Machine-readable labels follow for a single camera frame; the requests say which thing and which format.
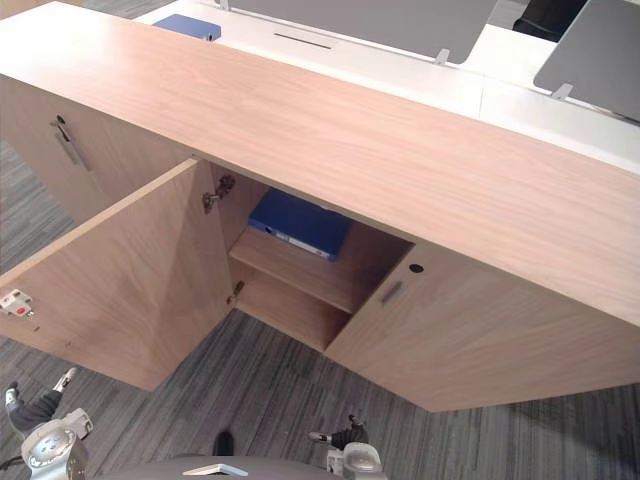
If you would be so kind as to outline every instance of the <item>door handle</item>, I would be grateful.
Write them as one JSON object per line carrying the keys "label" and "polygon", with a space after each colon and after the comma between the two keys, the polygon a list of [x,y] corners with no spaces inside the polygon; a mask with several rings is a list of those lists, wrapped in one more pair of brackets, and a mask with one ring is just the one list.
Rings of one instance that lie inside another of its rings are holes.
{"label": "door handle", "polygon": [[400,290],[402,290],[402,282],[398,281],[393,284],[393,286],[389,289],[389,291],[385,293],[384,297],[382,297],[382,300],[380,300],[380,303],[382,303],[382,306],[384,307],[387,303],[393,300],[395,296],[398,295],[398,293],[400,293]]}
{"label": "door handle", "polygon": [[71,160],[71,163],[73,163],[74,165],[80,164],[84,167],[84,169],[87,172],[90,172],[91,167],[86,162],[86,160],[82,157],[80,152],[78,152],[78,149],[76,148],[76,146],[73,144],[73,141],[71,140],[71,135],[69,135],[69,133],[64,128],[64,121],[61,121],[61,120],[62,120],[62,117],[58,115],[58,118],[56,119],[56,121],[51,122],[51,126],[57,130],[56,132],[54,132],[54,136],[56,137],[56,140],[58,140],[58,143],[60,144],[62,149],[65,151],[65,153]]}

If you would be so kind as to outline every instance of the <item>gray carpet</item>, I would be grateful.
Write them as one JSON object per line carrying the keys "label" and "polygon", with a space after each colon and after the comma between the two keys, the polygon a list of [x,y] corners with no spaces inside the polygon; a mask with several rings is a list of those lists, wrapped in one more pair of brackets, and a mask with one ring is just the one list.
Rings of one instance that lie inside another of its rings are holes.
{"label": "gray carpet", "polygon": [[[165,3],[87,5],[135,17]],[[6,143],[0,149],[0,189],[2,271],[73,228]],[[68,366],[0,338],[0,386],[17,379],[25,398],[41,393]],[[153,393],[82,371],[60,413],[76,407],[96,424],[86,441],[90,477],[179,453],[208,453],[223,428],[234,433],[239,454],[321,466],[325,450],[306,441],[306,432],[343,428],[347,415],[356,413],[368,421],[371,442],[393,480],[640,479],[637,385],[430,414],[240,313],[230,315]],[[0,415],[0,461],[18,447]],[[26,479],[28,470],[14,468],[0,478]]]}

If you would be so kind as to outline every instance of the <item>blue folder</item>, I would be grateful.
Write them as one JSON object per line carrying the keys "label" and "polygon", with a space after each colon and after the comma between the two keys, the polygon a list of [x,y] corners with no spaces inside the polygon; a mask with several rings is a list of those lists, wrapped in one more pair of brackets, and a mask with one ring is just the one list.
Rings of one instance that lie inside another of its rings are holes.
{"label": "blue folder", "polygon": [[335,261],[351,219],[272,188],[249,217],[249,225]]}
{"label": "blue folder", "polygon": [[171,30],[173,32],[184,33],[196,38],[214,41],[220,38],[222,29],[220,25],[205,22],[197,18],[185,17],[184,15],[171,15],[153,24],[156,27]]}

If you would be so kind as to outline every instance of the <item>door hinge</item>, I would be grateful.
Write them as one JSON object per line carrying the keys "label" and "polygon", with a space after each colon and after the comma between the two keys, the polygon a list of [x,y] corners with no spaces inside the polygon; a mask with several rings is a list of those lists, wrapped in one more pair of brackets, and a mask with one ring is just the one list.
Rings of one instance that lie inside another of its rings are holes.
{"label": "door hinge", "polygon": [[233,293],[227,297],[227,305],[231,305],[232,303],[235,305],[235,302],[238,300],[238,295],[244,288],[244,282],[236,283],[236,286],[233,287]]}
{"label": "door hinge", "polygon": [[236,179],[231,175],[223,175],[218,182],[215,193],[204,192],[202,194],[202,207],[204,213],[209,213],[217,200],[222,200],[228,195],[236,184]]}

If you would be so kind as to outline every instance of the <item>wood grain surface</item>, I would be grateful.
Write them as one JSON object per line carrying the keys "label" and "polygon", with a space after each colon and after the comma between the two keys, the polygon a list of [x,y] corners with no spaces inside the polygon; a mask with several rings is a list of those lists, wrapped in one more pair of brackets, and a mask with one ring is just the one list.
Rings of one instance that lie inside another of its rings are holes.
{"label": "wood grain surface", "polygon": [[[187,148],[122,120],[15,80],[0,82],[2,136],[77,223],[189,157]],[[80,157],[75,165],[52,126],[58,117]]]}
{"label": "wood grain surface", "polygon": [[429,411],[640,381],[637,327],[435,245],[412,249],[326,355]]}
{"label": "wood grain surface", "polygon": [[345,312],[263,272],[247,278],[237,307],[315,350],[324,351],[349,320]]}
{"label": "wood grain surface", "polygon": [[355,313],[408,250],[402,239],[355,222],[335,262],[247,227],[229,254],[347,313]]}
{"label": "wood grain surface", "polygon": [[228,313],[209,165],[187,160],[0,277],[33,297],[0,334],[153,390]]}
{"label": "wood grain surface", "polygon": [[446,246],[640,324],[640,179],[633,174],[475,120],[69,5],[7,19],[0,45],[2,75],[364,223]]}

